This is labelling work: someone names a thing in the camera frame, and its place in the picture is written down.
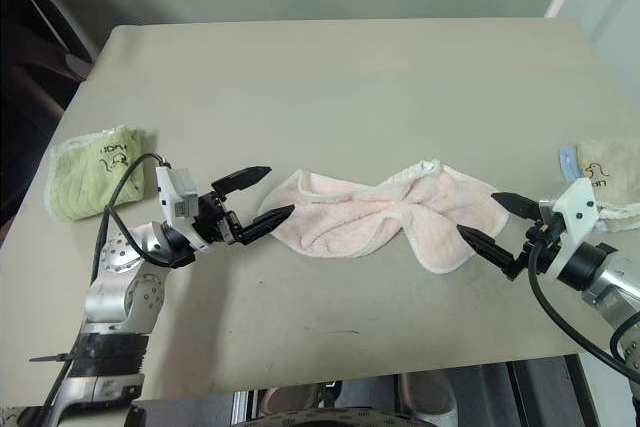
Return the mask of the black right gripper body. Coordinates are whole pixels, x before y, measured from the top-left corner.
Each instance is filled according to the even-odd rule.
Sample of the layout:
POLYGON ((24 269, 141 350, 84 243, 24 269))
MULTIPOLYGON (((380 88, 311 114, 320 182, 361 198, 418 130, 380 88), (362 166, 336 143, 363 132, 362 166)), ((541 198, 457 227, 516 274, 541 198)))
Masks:
POLYGON ((523 252, 530 254, 538 243, 542 245, 536 261, 537 273, 546 273, 559 252, 563 217, 553 211, 553 206, 553 201, 543 200, 532 202, 524 210, 524 218, 531 220, 533 226, 525 233, 527 242, 523 246, 523 252))

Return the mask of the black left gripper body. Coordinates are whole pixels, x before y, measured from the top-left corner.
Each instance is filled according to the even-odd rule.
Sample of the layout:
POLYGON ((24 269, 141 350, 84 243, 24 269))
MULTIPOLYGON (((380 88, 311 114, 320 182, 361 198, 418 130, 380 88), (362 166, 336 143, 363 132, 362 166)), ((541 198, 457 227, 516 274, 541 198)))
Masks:
POLYGON ((242 225, 233 211, 228 211, 215 191, 198 198, 198 214, 192 227, 208 244, 245 244, 242 225))

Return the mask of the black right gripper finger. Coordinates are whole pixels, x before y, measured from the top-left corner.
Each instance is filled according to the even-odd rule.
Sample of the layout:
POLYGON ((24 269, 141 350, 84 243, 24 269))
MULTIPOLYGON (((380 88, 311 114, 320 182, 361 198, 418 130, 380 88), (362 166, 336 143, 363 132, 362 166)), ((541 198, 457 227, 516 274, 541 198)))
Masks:
POLYGON ((495 192, 491 197, 510 214, 522 219, 540 220, 539 204, 532 199, 512 192, 495 192))
POLYGON ((496 266, 509 280, 515 280, 523 270, 522 263, 509 251, 498 246, 494 238, 469 226, 457 225, 456 228, 476 254, 496 266))

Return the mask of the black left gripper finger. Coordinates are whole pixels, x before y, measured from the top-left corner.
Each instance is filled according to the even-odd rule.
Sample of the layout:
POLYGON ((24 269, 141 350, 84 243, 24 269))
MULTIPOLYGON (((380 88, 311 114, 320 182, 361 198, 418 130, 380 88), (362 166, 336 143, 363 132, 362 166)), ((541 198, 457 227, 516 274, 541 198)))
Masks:
POLYGON ((256 217, 253 222, 241 229, 240 243, 252 243, 273 232, 285 222, 295 210, 294 205, 285 205, 271 209, 256 217))
POLYGON ((232 193, 249 188, 260 182, 271 172, 268 166, 251 166, 214 181, 211 186, 216 193, 232 193))

